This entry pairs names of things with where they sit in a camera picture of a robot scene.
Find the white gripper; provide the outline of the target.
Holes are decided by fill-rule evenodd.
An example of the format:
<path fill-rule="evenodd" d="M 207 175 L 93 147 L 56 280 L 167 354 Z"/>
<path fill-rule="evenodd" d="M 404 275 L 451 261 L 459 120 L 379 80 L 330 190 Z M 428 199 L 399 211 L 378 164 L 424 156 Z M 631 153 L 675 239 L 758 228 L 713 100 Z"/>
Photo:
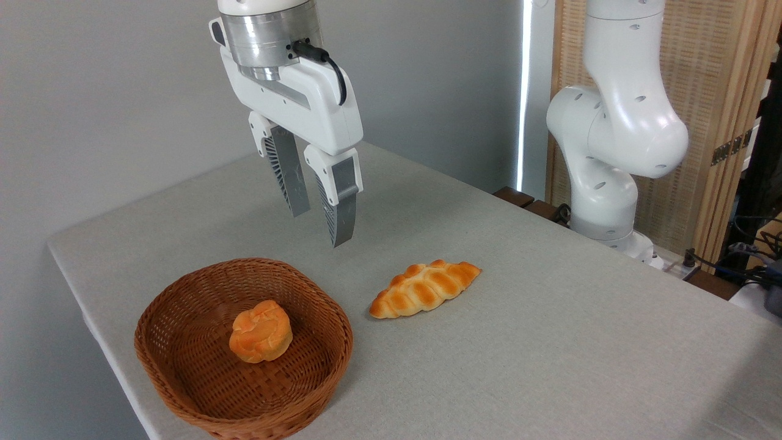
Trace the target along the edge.
<path fill-rule="evenodd" d="M 257 151 L 268 159 L 291 214 L 310 210 L 298 136 L 312 144 L 304 158 L 315 173 L 333 247 L 351 240 L 357 195 L 364 190 L 358 152 L 351 147 L 363 139 L 364 131 L 347 73 L 318 53 L 314 59 L 299 57 L 295 64 L 279 67 L 279 79 L 266 80 L 234 61 L 221 18 L 210 21 L 210 34 L 220 45 L 233 92 L 251 109 L 248 122 Z"/>

